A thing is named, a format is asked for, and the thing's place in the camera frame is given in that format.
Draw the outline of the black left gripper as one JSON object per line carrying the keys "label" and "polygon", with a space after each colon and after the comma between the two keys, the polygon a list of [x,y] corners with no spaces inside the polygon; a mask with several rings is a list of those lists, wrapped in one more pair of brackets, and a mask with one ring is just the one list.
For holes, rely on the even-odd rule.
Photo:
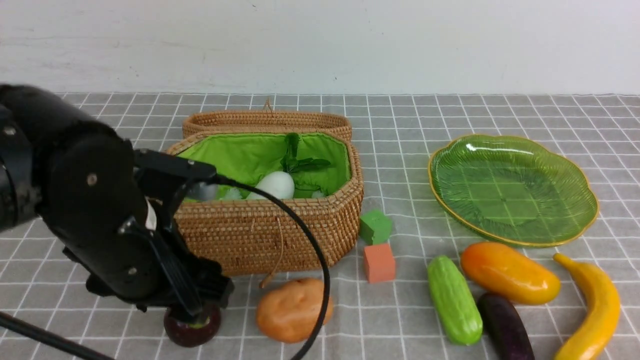
{"label": "black left gripper", "polygon": [[90,276],[89,292],[198,322],[234,291],[215,260],[194,255],[173,218],[135,180],[135,150],[116,134],[59,136],[44,153],[40,215]]}

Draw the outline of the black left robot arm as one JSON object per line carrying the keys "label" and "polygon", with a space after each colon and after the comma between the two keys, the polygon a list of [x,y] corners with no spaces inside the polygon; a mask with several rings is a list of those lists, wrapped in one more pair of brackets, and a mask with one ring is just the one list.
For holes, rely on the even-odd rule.
{"label": "black left robot arm", "polygon": [[18,171],[18,198],[89,276],[86,289],[144,311],[198,322],[234,291],[215,260],[194,255],[174,216],[192,187],[217,171],[205,162],[134,149],[109,125],[28,85],[1,86],[2,154]]}

